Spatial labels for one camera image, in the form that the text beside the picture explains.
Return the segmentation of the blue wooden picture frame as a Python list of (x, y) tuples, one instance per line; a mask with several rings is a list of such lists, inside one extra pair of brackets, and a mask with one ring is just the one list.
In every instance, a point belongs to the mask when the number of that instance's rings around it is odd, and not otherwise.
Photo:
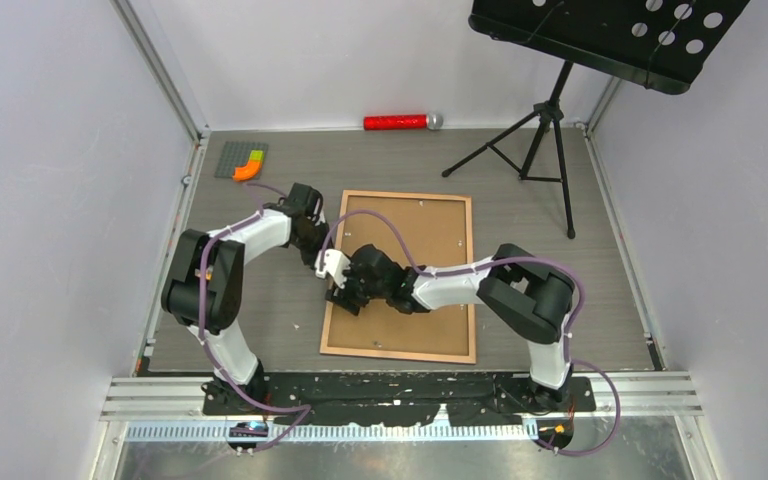
[[(474, 260), (472, 200), (439, 193), (346, 190), (334, 241), (346, 255), (373, 244), (402, 267), (454, 267)], [(326, 305), (325, 355), (473, 365), (475, 308), (443, 307), (402, 314), (373, 300), (354, 316)]]

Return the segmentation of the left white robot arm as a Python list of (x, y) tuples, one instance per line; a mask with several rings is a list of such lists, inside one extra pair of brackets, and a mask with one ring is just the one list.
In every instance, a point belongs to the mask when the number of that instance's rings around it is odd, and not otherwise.
[(161, 307), (206, 349), (213, 380), (206, 392), (244, 414), (267, 398), (261, 360), (242, 333), (238, 315), (246, 264), (274, 248), (296, 248), (312, 269), (329, 226), (322, 194), (301, 183), (244, 219), (208, 232), (188, 229), (178, 240), (161, 293)]

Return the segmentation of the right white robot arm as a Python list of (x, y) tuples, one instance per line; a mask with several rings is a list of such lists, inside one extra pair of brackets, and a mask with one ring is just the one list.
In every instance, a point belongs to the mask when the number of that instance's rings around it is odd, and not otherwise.
[(534, 403), (551, 411), (570, 398), (570, 324), (580, 309), (573, 303), (575, 280), (555, 263), (503, 244), (475, 263), (403, 267), (367, 244), (352, 256), (325, 250), (314, 271), (332, 283), (327, 300), (353, 315), (372, 300), (402, 314), (484, 305), (527, 342)]

